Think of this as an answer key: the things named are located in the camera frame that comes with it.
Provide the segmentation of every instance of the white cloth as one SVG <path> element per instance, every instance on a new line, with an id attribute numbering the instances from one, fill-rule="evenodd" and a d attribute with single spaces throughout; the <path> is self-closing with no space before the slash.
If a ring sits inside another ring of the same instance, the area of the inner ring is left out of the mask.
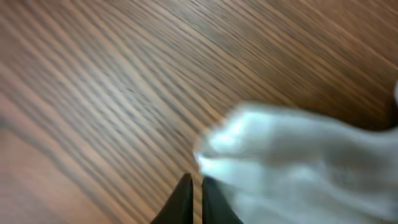
<path id="1" fill-rule="evenodd" d="M 196 149 L 245 224 L 398 221 L 398 129 L 246 103 Z"/>

